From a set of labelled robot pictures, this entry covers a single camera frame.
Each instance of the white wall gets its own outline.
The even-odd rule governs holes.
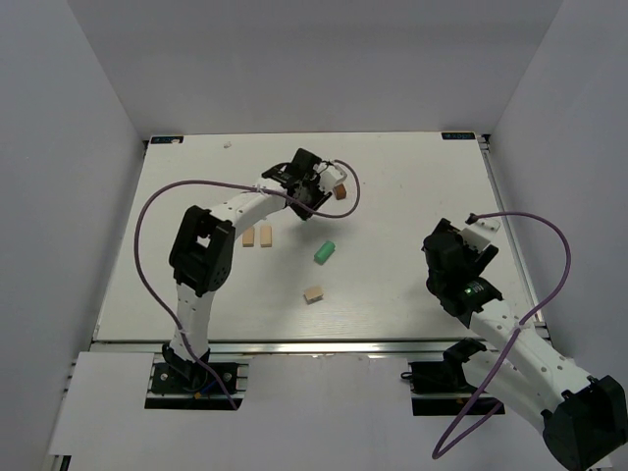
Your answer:
[[[492,131],[560,0],[70,0],[143,136]]]
[[[555,345],[628,391],[626,25],[626,2],[565,1],[497,125],[493,152],[507,206],[551,218],[571,241],[571,278],[545,311]],[[516,230],[547,294],[561,246],[534,223]],[[628,450],[613,462],[627,470]]]
[[[0,2],[0,462],[39,470],[141,142],[63,0]]]

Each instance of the wooden block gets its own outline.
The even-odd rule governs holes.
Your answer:
[[[262,247],[273,246],[273,228],[271,226],[262,226],[259,230],[259,244]]]
[[[255,227],[251,226],[242,233],[242,247],[252,247],[255,245]]]
[[[344,187],[342,183],[334,188],[334,195],[336,196],[336,199],[346,198],[346,188]]]
[[[321,287],[308,288],[305,290],[303,295],[305,296],[305,301],[308,304],[311,304],[313,302],[323,299],[323,289]]]

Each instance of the cable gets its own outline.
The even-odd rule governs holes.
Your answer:
[[[342,214],[321,213],[321,212],[314,211],[313,209],[308,208],[305,204],[301,203],[297,199],[294,199],[291,196],[288,196],[287,194],[281,193],[280,191],[276,191],[276,190],[268,189],[268,188],[263,188],[262,192],[264,192],[266,194],[273,194],[273,195],[276,195],[276,196],[280,196],[281,198],[284,198],[286,201],[288,201],[288,202],[290,202],[292,204],[296,204],[297,206],[299,206],[300,208],[304,209],[305,211],[307,211],[308,213],[312,214],[313,216],[318,216],[318,217],[321,217],[321,218],[328,218],[328,219],[342,219],[342,218],[346,218],[347,216],[353,214],[353,212],[357,209],[357,206],[358,206],[358,204],[360,202],[360,179],[358,178],[357,173],[355,172],[355,170],[353,170],[353,168],[349,164],[347,164],[346,162],[343,162],[342,160],[336,160],[335,162],[338,163],[338,164],[341,164],[344,167],[346,167],[351,172],[351,174],[353,175],[353,178],[355,179],[355,187],[356,187],[356,190],[355,190],[355,202],[353,203],[353,206],[348,211],[346,211],[345,213],[342,213]],[[227,400],[229,401],[229,404],[231,405],[231,407],[234,410],[237,410],[237,405],[234,402],[234,399],[231,397],[231,395],[227,391],[227,388],[225,387],[225,384],[223,383],[223,380],[220,378],[220,376],[214,371],[214,369],[211,366],[209,366],[207,363],[202,361],[196,355],[196,353],[194,353],[194,351],[192,350],[191,345],[189,344],[189,340],[187,339],[187,335],[183,331],[183,324],[181,323],[181,321],[177,317],[177,314],[175,314],[175,312],[170,308],[170,306],[168,306],[168,304],[166,304],[166,301],[164,301],[161,298],[161,296],[157,293],[157,291],[155,291],[153,286],[146,279],[146,275],[144,274],[144,270],[141,267],[141,260],[139,258],[139,237],[140,237],[140,234],[141,234],[141,225],[144,222],[144,218],[146,217],[146,212],[148,211],[148,208],[150,207],[150,205],[159,196],[164,194],[166,191],[168,191],[170,189],[173,189],[173,188],[176,188],[178,186],[185,186],[185,185],[190,185],[190,184],[206,184],[206,185],[210,185],[210,186],[220,186],[220,187],[223,187],[223,188],[240,189],[242,191],[251,191],[251,192],[258,192],[258,191],[260,191],[260,188],[257,188],[255,186],[246,186],[246,185],[243,185],[243,184],[235,184],[235,183],[214,182],[214,181],[210,181],[210,180],[182,180],[182,181],[179,181],[179,182],[173,182],[173,183],[167,184],[166,186],[163,186],[162,188],[159,188],[157,191],[155,191],[146,200],[146,202],[142,206],[141,210],[139,211],[139,216],[137,216],[137,222],[135,223],[135,232],[133,234],[133,260],[135,262],[135,269],[137,271],[137,275],[139,276],[139,279],[141,280],[141,283],[144,285],[144,287],[146,288],[148,293],[153,297],[153,299],[155,299],[155,301],[157,301],[157,303],[162,308],[164,308],[164,310],[168,313],[168,315],[171,317],[171,319],[173,320],[173,322],[177,326],[177,330],[181,334],[181,339],[183,341],[183,346],[185,347],[185,350],[187,351],[187,354],[194,360],[195,363],[200,365],[204,370],[206,370],[210,375],[212,375],[214,377],[214,379],[216,380],[216,383],[218,384],[220,389],[223,391],[223,394],[227,397]]]
[[[565,286],[565,282],[567,281],[567,277],[569,276],[569,271],[571,270],[571,248],[569,247],[569,242],[567,241],[567,237],[558,228],[556,224],[547,220],[546,218],[537,216],[536,214],[524,213],[521,211],[500,211],[497,213],[488,213],[488,214],[480,214],[480,215],[472,214],[467,220],[467,224],[473,224],[479,221],[480,219],[505,217],[505,216],[521,216],[524,218],[534,219],[552,228],[554,232],[557,233],[558,236],[560,237],[560,240],[562,241],[562,244],[564,245],[564,248],[565,248],[565,268],[564,268],[564,271],[562,272],[562,277],[560,278],[560,282],[558,282],[558,285],[556,285],[556,288],[554,288],[554,290],[543,301],[541,301],[539,304],[534,306],[525,316],[521,318],[521,320],[519,321],[519,324],[517,325],[514,332],[512,333],[510,340],[507,342],[507,344],[501,351],[501,354],[499,355],[499,358],[497,359],[496,364],[493,366],[493,368],[491,369],[487,377],[484,379],[482,384],[475,390],[475,392],[473,392],[473,394],[471,395],[467,403],[464,405],[464,407],[462,407],[462,410],[460,410],[458,415],[456,415],[455,419],[453,419],[451,424],[449,424],[449,426],[447,427],[447,429],[445,430],[445,432],[443,433],[443,435],[437,442],[434,448],[434,451],[432,451],[433,459],[439,459],[445,453],[451,450],[454,446],[459,444],[462,440],[468,437],[473,431],[475,431],[478,427],[480,427],[487,420],[489,420],[502,406],[501,402],[498,402],[495,405],[495,407],[493,407],[493,409],[489,411],[488,414],[482,417],[482,419],[480,419],[478,422],[473,424],[467,430],[462,432],[455,439],[453,439],[447,446],[441,449],[445,441],[449,438],[451,433],[455,430],[458,424],[462,421],[464,416],[467,415],[469,410],[471,410],[471,407],[473,407],[473,405],[477,402],[478,398],[480,397],[480,394],[484,392],[486,387],[489,385],[491,380],[495,377],[495,375],[499,371],[499,368],[503,364],[503,361],[506,359],[506,356],[508,355],[508,353],[514,346],[514,343],[516,342],[517,338],[519,337],[519,334],[521,333],[521,327],[523,327],[525,323],[528,322],[528,320],[532,316],[534,316],[538,311],[540,311],[543,307],[545,307],[550,301],[552,301],[556,297],[556,295],[562,290],[562,287]]]

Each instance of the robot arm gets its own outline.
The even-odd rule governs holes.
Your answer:
[[[445,311],[504,350],[516,341],[487,391],[532,424],[569,470],[586,470],[624,445],[628,414],[624,390],[611,377],[596,379],[539,337],[531,322],[519,325],[501,293],[480,277],[497,255],[491,239],[499,222],[481,220],[463,231],[443,219],[424,240],[428,290]],[[498,356],[476,340],[463,340],[445,355],[458,383],[480,387]]]
[[[177,282],[177,317],[192,351],[203,361],[209,357],[207,328],[214,295],[227,280],[237,238],[265,217],[286,207],[302,219],[311,213],[287,202],[278,193],[316,211],[346,179],[346,173],[316,155],[298,149],[290,163],[264,172],[257,181],[259,192],[245,192],[211,209],[192,206],[185,212],[169,262]],[[163,346],[166,362],[190,383],[205,376],[183,344],[176,330]]]

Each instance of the white tabletop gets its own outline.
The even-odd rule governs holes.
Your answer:
[[[212,309],[210,340],[456,339],[472,335],[449,317],[425,288],[422,241],[440,218],[459,228],[470,212],[497,209],[475,140],[442,140],[438,132],[190,135],[180,144],[151,144],[130,222],[100,312],[97,340],[168,340],[169,316],[145,291],[132,259],[132,233],[144,201],[167,183],[210,179],[252,184],[272,165],[291,160],[298,147],[324,159],[342,159],[362,186],[358,210],[343,220],[303,223],[290,209],[265,224],[273,247],[235,244],[230,278]],[[350,207],[330,199],[323,210]],[[180,187],[152,206],[142,229],[141,259],[148,280],[176,306],[168,255],[184,211],[211,208],[236,192]],[[337,246],[323,266],[313,261],[326,240]],[[504,230],[499,255],[485,272],[515,312],[528,308]],[[307,305],[306,288],[320,285],[324,299]]]

